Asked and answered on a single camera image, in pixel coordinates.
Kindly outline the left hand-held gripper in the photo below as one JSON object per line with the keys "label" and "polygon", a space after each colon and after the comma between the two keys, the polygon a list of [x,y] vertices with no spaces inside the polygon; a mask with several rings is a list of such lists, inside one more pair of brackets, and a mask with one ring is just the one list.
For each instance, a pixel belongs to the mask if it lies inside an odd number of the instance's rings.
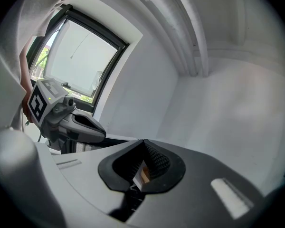
{"label": "left hand-held gripper", "polygon": [[91,115],[78,114],[74,97],[53,78],[36,81],[28,108],[40,135],[56,151],[76,152],[77,142],[100,143],[106,137],[104,128]]}

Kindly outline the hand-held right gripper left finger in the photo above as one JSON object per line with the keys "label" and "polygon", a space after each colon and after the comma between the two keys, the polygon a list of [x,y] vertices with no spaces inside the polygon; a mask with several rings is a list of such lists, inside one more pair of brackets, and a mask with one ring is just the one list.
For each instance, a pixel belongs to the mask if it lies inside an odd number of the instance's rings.
{"label": "hand-held right gripper left finger", "polygon": [[128,213],[126,194],[111,190],[98,173],[99,163],[141,141],[87,152],[54,155],[53,192],[68,228],[142,228],[140,212]]}

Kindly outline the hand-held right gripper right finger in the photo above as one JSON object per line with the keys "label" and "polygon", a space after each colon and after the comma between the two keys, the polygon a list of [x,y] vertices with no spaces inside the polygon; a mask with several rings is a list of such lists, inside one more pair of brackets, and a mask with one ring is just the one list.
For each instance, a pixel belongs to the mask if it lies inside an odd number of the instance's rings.
{"label": "hand-held right gripper right finger", "polygon": [[182,180],[166,193],[146,195],[127,224],[136,228],[248,228],[265,198],[246,178],[217,160],[193,150],[145,140],[169,150],[185,163]]}

